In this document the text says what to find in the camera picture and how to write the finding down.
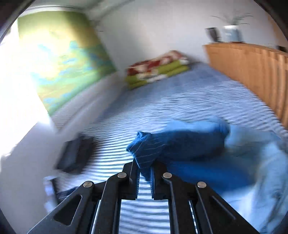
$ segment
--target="potted plant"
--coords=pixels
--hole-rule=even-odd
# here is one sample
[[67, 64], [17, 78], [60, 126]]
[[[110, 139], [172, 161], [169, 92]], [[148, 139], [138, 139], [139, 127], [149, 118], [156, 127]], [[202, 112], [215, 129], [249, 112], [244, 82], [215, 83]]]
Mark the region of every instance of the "potted plant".
[[253, 17], [250, 13], [245, 13], [242, 15], [236, 15], [232, 19], [229, 18], [227, 15], [223, 15], [223, 17], [219, 16], [211, 16], [216, 17], [223, 22], [227, 23], [226, 26], [224, 26], [225, 29], [225, 35], [230, 42], [242, 42], [242, 37], [239, 30], [240, 24], [248, 24], [248, 23], [242, 23], [242, 20], [244, 20], [247, 17]]

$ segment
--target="wooden panel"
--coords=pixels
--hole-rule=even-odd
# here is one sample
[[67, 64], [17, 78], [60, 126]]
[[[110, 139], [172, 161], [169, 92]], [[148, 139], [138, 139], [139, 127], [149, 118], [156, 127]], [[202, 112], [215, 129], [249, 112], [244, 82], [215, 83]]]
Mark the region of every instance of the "wooden panel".
[[253, 44], [205, 45], [210, 65], [263, 100], [288, 127], [288, 54]]

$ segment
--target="blue garment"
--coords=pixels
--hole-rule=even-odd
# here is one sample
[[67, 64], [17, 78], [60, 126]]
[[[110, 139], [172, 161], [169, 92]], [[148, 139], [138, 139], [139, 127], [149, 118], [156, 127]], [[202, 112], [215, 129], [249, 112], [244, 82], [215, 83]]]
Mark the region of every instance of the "blue garment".
[[[285, 144], [273, 132], [237, 125], [227, 126], [229, 125], [225, 121], [217, 117], [193, 123], [172, 120], [162, 134], [157, 135], [159, 138], [151, 138], [154, 134], [150, 133], [137, 134], [139, 137], [136, 137], [127, 150], [133, 154], [147, 180], [149, 177], [145, 175], [150, 172], [151, 164], [155, 159], [160, 159], [166, 163], [169, 172], [184, 181], [205, 181], [260, 233], [272, 233], [288, 211], [288, 158]], [[221, 133], [221, 137], [225, 139], [225, 150], [209, 160], [201, 160], [201, 154], [190, 154], [185, 150], [184, 144], [179, 149], [183, 150], [187, 158], [181, 150], [177, 152], [174, 149], [167, 160], [161, 150], [153, 150], [152, 146], [166, 149], [163, 144], [169, 141], [161, 142], [161, 137], [165, 132], [177, 131], [197, 132], [203, 136], [204, 133], [215, 133], [210, 135], [211, 138], [217, 137], [216, 133]], [[215, 144], [205, 143], [205, 147], [208, 152]]]

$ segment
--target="white flower pot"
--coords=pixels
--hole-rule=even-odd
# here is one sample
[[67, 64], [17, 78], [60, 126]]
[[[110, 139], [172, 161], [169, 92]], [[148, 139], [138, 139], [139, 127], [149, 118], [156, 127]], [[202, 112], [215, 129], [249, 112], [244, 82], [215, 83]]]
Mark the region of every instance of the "white flower pot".
[[224, 30], [227, 41], [242, 42], [242, 37], [238, 25], [226, 25], [224, 26]]

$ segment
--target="blue cloth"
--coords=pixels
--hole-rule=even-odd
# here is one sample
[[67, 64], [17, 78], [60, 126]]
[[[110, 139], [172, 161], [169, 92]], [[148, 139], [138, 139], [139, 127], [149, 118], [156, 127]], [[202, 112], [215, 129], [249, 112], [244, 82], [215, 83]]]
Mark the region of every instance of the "blue cloth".
[[150, 181], [150, 167], [156, 159], [166, 164], [196, 158], [208, 159], [223, 149], [230, 126], [220, 118], [214, 120], [214, 125], [202, 132], [169, 127], [160, 133], [139, 131], [126, 150], [136, 159], [141, 174]]
[[[222, 119], [213, 117], [208, 121], [193, 123], [172, 120], [163, 130], [162, 134], [191, 131], [204, 136], [205, 133], [221, 133], [220, 136], [225, 139], [225, 150], [209, 157], [209, 160], [201, 160], [201, 154], [197, 152], [189, 154], [185, 144], [179, 149], [185, 152], [187, 158], [180, 150], [177, 154], [174, 149], [170, 158], [165, 159], [162, 151], [151, 147], [157, 145], [162, 134], [158, 135], [159, 138], [150, 138], [145, 137], [150, 136], [145, 133], [142, 138], [140, 133], [136, 137], [137, 141], [133, 141], [127, 150], [135, 157], [143, 175], [150, 171], [149, 167], [155, 159], [160, 159], [166, 163], [169, 172], [184, 181], [205, 181], [260, 233], [272, 233], [288, 211], [288, 158], [285, 143], [273, 132], [227, 126]], [[159, 148], [165, 149], [164, 141], [160, 143]], [[205, 147], [208, 147], [206, 152], [209, 152], [215, 145], [205, 143]]]

